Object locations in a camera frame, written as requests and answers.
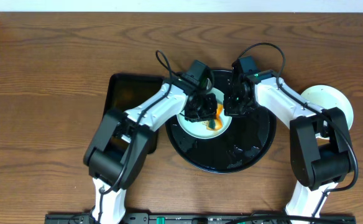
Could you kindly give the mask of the green and yellow sponge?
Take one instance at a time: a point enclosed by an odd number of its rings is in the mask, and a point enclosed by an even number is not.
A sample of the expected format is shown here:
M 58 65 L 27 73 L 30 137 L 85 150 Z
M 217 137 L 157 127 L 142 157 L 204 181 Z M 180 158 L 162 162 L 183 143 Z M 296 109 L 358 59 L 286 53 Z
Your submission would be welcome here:
M 206 129 L 210 131 L 219 131 L 223 127 L 223 122 L 220 117 L 223 111 L 223 105 L 217 104 L 216 117 L 214 119 L 209 120 L 206 123 Z

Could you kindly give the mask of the light blue plate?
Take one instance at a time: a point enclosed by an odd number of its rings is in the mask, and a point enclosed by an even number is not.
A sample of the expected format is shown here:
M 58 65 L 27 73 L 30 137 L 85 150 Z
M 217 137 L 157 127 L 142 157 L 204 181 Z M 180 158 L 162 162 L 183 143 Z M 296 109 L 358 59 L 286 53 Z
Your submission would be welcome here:
M 219 104 L 223 105 L 224 93 L 220 90 L 213 88 L 210 93 L 214 93 L 216 95 L 216 100 Z M 223 127 L 219 131 L 210 131 L 206 129 L 206 123 L 208 121 L 199 121 L 199 122 L 190 122 L 184 118 L 184 111 L 181 114 L 177 115 L 177 120 L 182 130 L 188 133 L 190 136 L 198 139 L 211 139 L 220 136 L 224 133 L 227 128 L 230 126 L 232 118 L 230 116 L 226 116 L 224 114 L 224 109 L 220 115 Z
M 338 107 L 345 114 L 347 126 L 351 129 L 354 121 L 354 111 L 350 101 L 338 89 L 327 85 L 315 85 L 304 90 L 301 96 L 325 109 Z

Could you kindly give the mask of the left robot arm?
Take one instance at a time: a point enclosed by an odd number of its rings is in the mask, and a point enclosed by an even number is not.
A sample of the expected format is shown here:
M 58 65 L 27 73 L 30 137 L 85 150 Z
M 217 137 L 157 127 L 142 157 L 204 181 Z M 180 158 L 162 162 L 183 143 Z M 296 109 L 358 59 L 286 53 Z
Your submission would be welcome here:
M 157 130 L 171 117 L 212 119 L 216 95 L 204 85 L 181 78 L 165 80 L 146 101 L 126 111 L 108 109 L 83 158 L 93 178 L 96 202 L 94 223 L 120 223 L 126 214 L 127 189 L 139 175 Z

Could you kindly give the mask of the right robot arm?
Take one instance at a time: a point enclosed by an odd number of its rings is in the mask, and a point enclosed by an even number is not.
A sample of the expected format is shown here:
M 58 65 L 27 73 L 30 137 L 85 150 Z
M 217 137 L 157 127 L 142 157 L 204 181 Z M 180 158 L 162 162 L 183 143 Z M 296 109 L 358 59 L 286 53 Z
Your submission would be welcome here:
M 348 190 L 358 178 L 346 116 L 304 99 L 272 70 L 232 73 L 224 96 L 227 116 L 266 108 L 290 131 L 290 162 L 297 179 L 287 215 L 317 218 L 331 192 Z

